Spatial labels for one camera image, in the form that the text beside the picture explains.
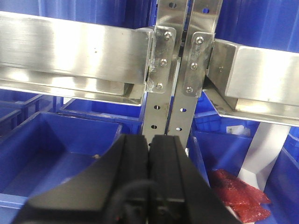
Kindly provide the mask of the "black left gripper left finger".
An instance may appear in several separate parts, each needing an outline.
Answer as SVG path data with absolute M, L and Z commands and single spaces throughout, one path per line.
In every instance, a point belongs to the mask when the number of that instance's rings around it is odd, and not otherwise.
M 143 224 L 150 182 L 141 135 L 122 135 L 87 169 L 31 197 L 15 224 Z

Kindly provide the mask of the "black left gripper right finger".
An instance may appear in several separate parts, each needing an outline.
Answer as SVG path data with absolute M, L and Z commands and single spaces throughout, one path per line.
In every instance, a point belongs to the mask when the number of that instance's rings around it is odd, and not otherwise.
M 150 224 L 238 224 L 185 154 L 179 137 L 156 135 L 149 150 Z

